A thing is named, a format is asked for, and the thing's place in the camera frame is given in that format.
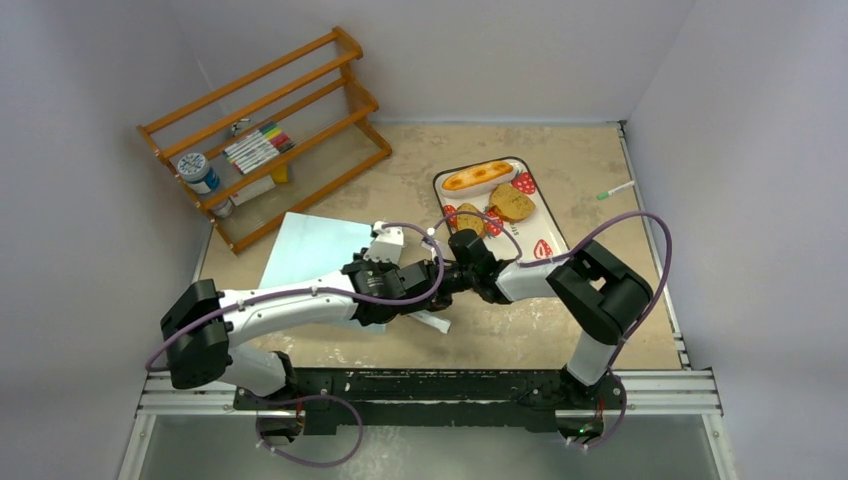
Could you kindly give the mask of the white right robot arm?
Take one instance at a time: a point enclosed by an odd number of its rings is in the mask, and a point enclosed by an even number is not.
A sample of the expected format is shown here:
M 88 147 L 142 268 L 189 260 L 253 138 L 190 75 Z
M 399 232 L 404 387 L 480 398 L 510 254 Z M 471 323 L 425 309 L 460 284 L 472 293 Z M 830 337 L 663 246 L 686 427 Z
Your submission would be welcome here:
M 653 301 L 647 281 L 595 240 L 560 259 L 529 263 L 497 259 L 468 229 L 452 234 L 448 246 L 454 259 L 445 267 L 437 299 L 464 291 L 503 305 L 559 299 L 582 329 L 563 367 L 561 392 L 576 407 L 596 399 L 614 352 Z

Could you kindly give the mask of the long fake bread loaf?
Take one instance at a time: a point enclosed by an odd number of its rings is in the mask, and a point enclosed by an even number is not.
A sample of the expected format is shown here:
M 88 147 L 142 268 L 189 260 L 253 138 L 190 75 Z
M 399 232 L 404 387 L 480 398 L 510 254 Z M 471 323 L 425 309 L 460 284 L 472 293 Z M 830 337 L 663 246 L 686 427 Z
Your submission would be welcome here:
M 515 175 L 516 169 L 510 163 L 489 161 L 451 173 L 442 181 L 440 191 L 448 198 L 473 197 L 510 182 Z

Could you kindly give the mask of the light blue paper bag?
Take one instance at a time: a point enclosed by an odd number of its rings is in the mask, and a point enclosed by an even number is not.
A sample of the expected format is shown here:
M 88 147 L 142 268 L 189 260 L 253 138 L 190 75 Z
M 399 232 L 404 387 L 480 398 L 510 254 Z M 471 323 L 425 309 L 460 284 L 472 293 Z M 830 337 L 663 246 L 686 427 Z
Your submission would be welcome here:
M 293 289 L 297 283 L 337 271 L 371 241 L 370 224 L 288 213 L 277 233 L 259 287 Z

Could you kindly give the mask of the round brown bread slice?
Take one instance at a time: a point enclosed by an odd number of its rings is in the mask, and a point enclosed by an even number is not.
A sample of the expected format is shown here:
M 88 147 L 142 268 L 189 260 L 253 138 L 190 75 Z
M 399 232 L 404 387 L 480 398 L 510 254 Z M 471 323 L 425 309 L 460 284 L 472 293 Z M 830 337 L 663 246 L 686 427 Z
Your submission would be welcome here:
M 489 195 L 488 211 L 505 222 L 524 221 L 535 209 L 530 197 L 511 184 L 498 185 Z

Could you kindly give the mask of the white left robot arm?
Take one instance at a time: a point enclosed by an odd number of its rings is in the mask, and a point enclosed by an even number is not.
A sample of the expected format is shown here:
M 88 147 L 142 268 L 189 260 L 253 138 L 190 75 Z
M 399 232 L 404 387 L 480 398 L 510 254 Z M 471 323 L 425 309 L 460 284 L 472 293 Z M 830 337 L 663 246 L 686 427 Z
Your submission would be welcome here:
M 221 291 L 213 280 L 199 280 L 160 321 L 165 368 L 178 390 L 227 381 L 284 409 L 298 395 L 291 362 L 285 355 L 251 351 L 250 340 L 305 324 L 369 326 L 444 310 L 452 303 L 448 278 L 439 260 L 400 267 L 356 254 L 338 270 L 278 288 Z

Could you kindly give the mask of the white strawberry tray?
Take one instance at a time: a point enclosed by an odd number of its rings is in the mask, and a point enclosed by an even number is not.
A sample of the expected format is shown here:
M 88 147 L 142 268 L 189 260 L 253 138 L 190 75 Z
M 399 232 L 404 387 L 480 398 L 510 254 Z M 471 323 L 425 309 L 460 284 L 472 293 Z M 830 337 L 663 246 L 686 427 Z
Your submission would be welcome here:
M 473 164 L 437 173 L 432 178 L 432 185 L 442 211 L 445 214 L 453 213 L 461 205 L 469 204 L 486 215 L 488 219 L 485 221 L 484 241 L 498 259 L 513 259 L 516 253 L 521 251 L 521 260 L 532 262 L 566 252 L 568 245 L 527 163 L 512 156 L 495 161 L 509 164 L 512 171 L 487 184 L 467 188 L 461 193 L 450 192 L 444 188 L 444 183 L 461 171 L 473 169 Z M 533 212 L 526 219 L 511 223 L 489 211 L 491 192 L 504 182 L 525 194 L 534 204 Z

